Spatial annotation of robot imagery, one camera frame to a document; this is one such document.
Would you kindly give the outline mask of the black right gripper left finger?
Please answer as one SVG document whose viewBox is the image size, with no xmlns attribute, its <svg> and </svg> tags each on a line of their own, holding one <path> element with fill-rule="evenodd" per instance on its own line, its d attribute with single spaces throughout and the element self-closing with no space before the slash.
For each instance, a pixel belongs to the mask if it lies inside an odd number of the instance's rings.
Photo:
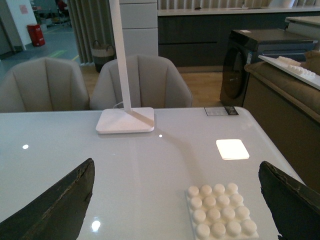
<svg viewBox="0 0 320 240">
<path fill-rule="evenodd" d="M 0 223 L 2 240 L 75 240 L 93 195 L 89 158 L 21 210 Z"/>
</svg>

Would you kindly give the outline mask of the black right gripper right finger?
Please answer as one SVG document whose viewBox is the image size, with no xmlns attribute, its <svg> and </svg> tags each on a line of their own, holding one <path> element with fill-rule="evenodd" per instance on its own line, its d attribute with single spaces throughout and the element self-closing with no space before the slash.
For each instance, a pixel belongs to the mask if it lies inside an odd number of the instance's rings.
<svg viewBox="0 0 320 240">
<path fill-rule="evenodd" d="M 320 194 L 267 161 L 259 165 L 261 193 L 280 240 L 320 238 Z"/>
</svg>

